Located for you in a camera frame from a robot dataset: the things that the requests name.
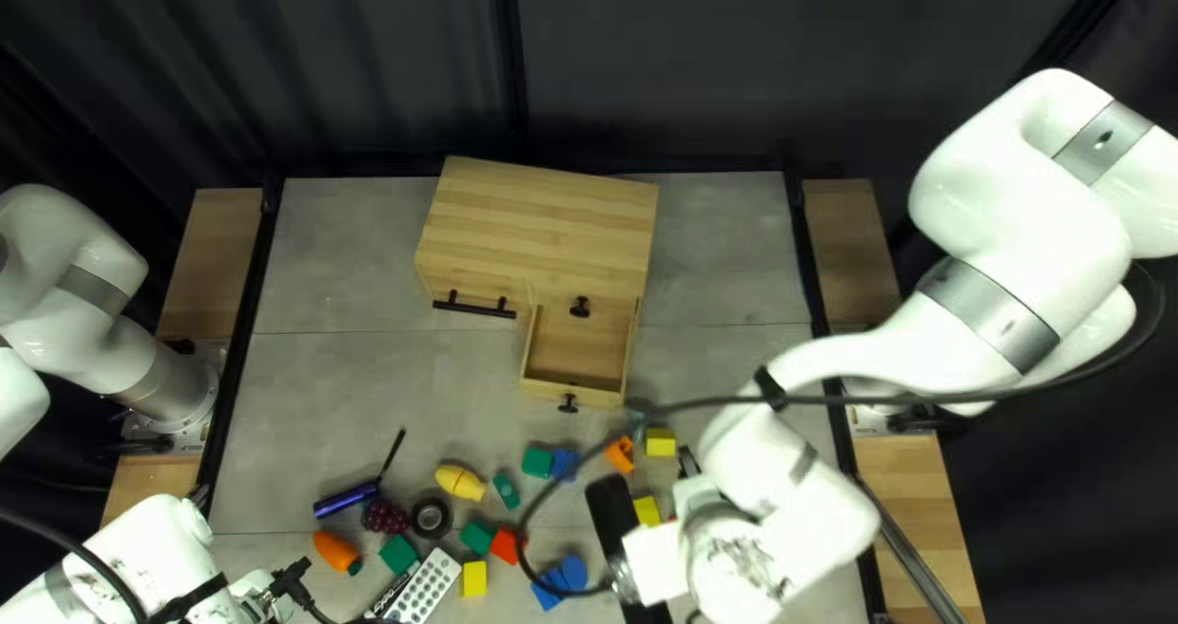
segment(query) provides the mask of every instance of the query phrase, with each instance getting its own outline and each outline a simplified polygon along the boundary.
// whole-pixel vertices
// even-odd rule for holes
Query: gray tabletop
[[[643,175],[660,185],[643,316],[629,372],[629,396],[655,403],[736,391],[763,360],[810,338],[786,190],[779,172]],[[213,553],[231,579],[303,555],[318,560],[310,532],[330,529],[366,556],[355,578],[316,562],[307,585],[320,608],[344,620],[392,578],[376,557],[384,537],[365,532],[353,509],[317,522],[311,503],[378,470],[397,430],[405,442],[383,490],[411,505],[435,486],[436,465],[458,460],[489,477],[508,469],[527,502],[543,483],[519,472],[529,443],[587,447],[624,427],[623,413],[576,416],[516,387],[523,330],[485,316],[437,312],[417,283],[412,257],[436,179],[287,180],[254,336],[237,397],[211,523]],[[671,420],[694,445],[713,413]],[[834,463],[825,409],[783,413]],[[650,491],[666,516],[673,464],[649,460],[635,492]],[[603,460],[558,491],[530,531],[534,564],[575,550],[601,576],[603,558],[581,493],[610,472]],[[489,494],[452,500],[456,529],[471,517],[510,525]],[[423,556],[432,543],[410,540]],[[474,559],[452,532],[442,542]],[[485,597],[455,588],[430,618],[518,623],[560,617],[622,622],[608,595],[569,600],[544,615],[518,567],[488,560]],[[694,610],[675,599],[677,622]],[[790,623],[861,623],[854,566],[800,596],[782,613]],[[299,615],[297,622],[310,623]]]

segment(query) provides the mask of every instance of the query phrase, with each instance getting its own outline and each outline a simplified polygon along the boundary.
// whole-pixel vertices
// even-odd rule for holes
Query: drawer
[[[532,307],[519,389],[552,403],[573,394],[577,405],[621,409],[637,305],[591,310],[589,317],[556,304]]]

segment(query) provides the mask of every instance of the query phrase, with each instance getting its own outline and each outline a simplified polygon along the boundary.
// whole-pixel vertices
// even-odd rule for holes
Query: blue block
[[[585,563],[575,555],[561,560],[561,577],[564,578],[564,584],[570,590],[583,590],[589,584],[589,570],[585,569]]]
[[[577,452],[571,452],[569,450],[554,450],[552,470],[551,472],[549,472],[549,476],[552,479],[556,479],[557,477],[563,474],[565,470],[573,467],[573,464],[577,463],[578,460],[581,460],[581,454],[578,454]],[[564,479],[561,479],[561,482],[565,484],[571,484],[576,482],[576,479],[577,479],[577,473],[574,472],[568,477],[565,477]]]
[[[564,582],[561,577],[561,571],[557,567],[550,569],[547,573],[540,577],[545,584],[551,585],[558,590],[568,590],[569,584]],[[549,592],[548,590],[541,588],[540,585],[531,584],[531,593],[536,595],[536,600],[540,602],[540,608],[544,609],[544,612],[556,608],[562,600],[561,597]]]

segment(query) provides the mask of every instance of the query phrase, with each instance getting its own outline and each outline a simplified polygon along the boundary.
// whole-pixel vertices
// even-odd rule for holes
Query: yellow block
[[[659,516],[659,504],[654,496],[647,496],[634,500],[634,513],[638,515],[638,523],[654,527],[662,523]]]
[[[670,429],[647,430],[648,457],[675,457],[675,432]]]
[[[487,563],[468,562],[462,565],[462,596],[487,596]]]

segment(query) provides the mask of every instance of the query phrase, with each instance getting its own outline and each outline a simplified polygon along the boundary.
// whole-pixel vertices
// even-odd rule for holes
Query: wooden drawer cabinet
[[[519,387],[616,409],[626,394],[659,190],[653,184],[450,157],[415,265],[435,300],[527,323]],[[588,299],[588,317],[570,313]]]

